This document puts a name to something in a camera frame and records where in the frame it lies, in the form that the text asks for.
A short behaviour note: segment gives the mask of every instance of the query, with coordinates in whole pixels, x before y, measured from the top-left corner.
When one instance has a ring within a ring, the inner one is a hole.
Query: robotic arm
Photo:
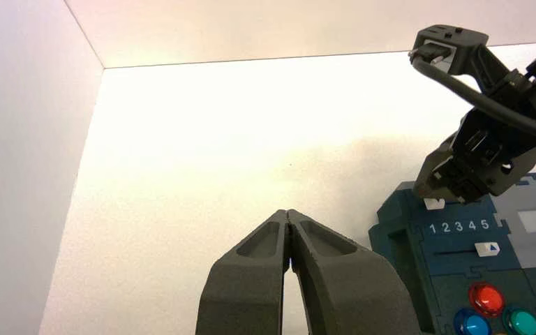
[[[536,60],[522,75],[488,48],[486,34],[445,25],[418,33],[410,62],[474,105],[424,161],[414,186],[421,198],[473,202],[500,195],[536,164]],[[452,75],[471,75],[481,93]]]

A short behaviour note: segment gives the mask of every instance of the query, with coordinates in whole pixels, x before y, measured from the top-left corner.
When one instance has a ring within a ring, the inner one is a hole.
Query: white wall
[[[105,67],[408,50],[433,24],[536,42],[536,0],[67,0]]]
[[[40,333],[193,334],[213,262],[280,208],[368,244],[468,110],[405,52],[106,70]]]
[[[0,334],[37,334],[102,66],[63,1],[0,0]]]

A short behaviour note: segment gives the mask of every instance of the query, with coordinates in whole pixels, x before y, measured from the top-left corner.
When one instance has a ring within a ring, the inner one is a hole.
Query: wire
[[[510,108],[497,103],[489,97],[476,92],[466,84],[446,74],[439,68],[427,63],[421,57],[415,57],[412,66],[421,74],[435,80],[444,87],[447,87],[463,100],[474,105],[477,109],[488,114],[505,124],[513,126],[525,133],[536,136],[536,120],[519,114]]]

